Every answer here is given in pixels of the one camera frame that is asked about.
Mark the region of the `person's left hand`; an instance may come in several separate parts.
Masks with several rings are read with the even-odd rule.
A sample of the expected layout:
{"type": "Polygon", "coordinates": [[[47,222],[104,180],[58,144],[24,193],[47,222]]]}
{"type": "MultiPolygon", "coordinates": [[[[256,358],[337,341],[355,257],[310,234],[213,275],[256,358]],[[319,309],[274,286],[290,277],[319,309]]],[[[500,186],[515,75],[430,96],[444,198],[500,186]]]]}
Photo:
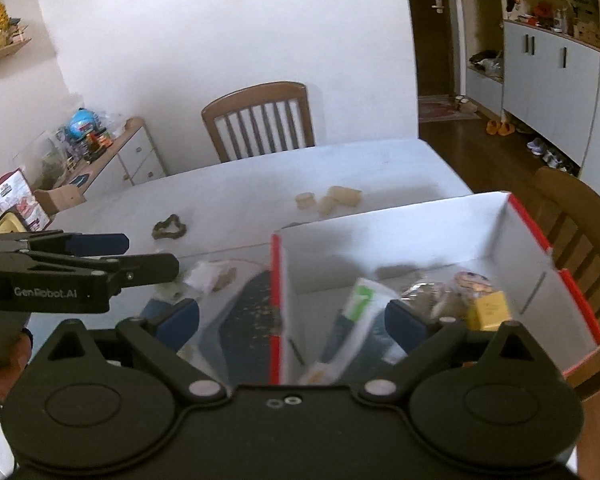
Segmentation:
{"type": "Polygon", "coordinates": [[[28,312],[0,311],[0,404],[27,367],[33,349],[28,312]]]}

